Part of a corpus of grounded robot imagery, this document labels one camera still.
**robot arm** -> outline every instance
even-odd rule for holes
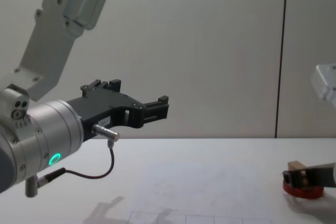
[[[43,0],[18,68],[0,81],[38,101],[56,86],[75,40],[95,27],[106,0]]]
[[[102,178],[114,165],[113,144],[119,134],[109,128],[141,128],[164,119],[168,97],[141,103],[120,93],[121,81],[96,80],[81,87],[71,101],[38,101],[58,82],[76,38],[93,29],[106,0],[43,0],[36,26],[18,68],[0,80],[0,193],[26,181],[26,195],[68,172]],[[86,176],[64,168],[38,179],[37,173],[75,153],[83,142],[101,135],[108,139],[112,164],[102,176]]]
[[[336,65],[318,65],[311,82],[318,97],[336,108]],[[302,167],[283,172],[284,183],[294,189],[336,187],[336,163]]]

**bolt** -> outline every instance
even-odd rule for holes
[[[62,2],[63,2],[63,0],[56,0],[56,4],[57,4],[57,5],[61,5]]]
[[[40,16],[42,16],[42,10],[37,9],[37,10],[36,10],[36,13],[35,13],[35,16],[36,16],[36,17],[40,17]]]
[[[37,134],[41,134],[41,133],[42,133],[42,129],[41,129],[41,128],[37,128],[37,129],[35,129],[35,132],[36,132]]]
[[[14,110],[12,112],[12,118],[15,120],[20,119],[21,116],[22,116],[22,113],[19,110]]]

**black cable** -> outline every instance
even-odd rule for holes
[[[111,166],[110,166],[110,169],[103,175],[100,175],[100,176],[88,176],[88,175],[84,175],[84,174],[81,174],[81,173],[78,173],[78,172],[74,172],[72,170],[65,170],[66,173],[70,173],[70,174],[74,174],[76,176],[79,176],[79,177],[82,177],[82,178],[88,178],[88,179],[101,179],[101,178],[105,178],[106,176],[108,176],[111,171],[113,170],[113,167],[114,167],[114,153],[113,153],[113,150],[110,149],[110,153],[111,153]]]
[[[48,181],[48,183],[50,183],[51,181],[58,178],[59,176],[62,176],[65,172],[66,172],[65,168],[61,168],[52,173],[45,175],[44,177]]]

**metal connector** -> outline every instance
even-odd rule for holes
[[[100,126],[99,124],[95,124],[92,127],[92,132],[97,135],[101,135],[106,137],[107,139],[111,139],[114,142],[118,141],[120,138],[120,134],[118,132],[114,132],[112,130],[109,130],[103,126]]]
[[[26,179],[26,196],[28,198],[34,198],[37,195],[38,178],[34,175]]]

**wooden block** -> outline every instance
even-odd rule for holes
[[[305,168],[307,167],[299,161],[288,162],[288,170],[301,170]]]

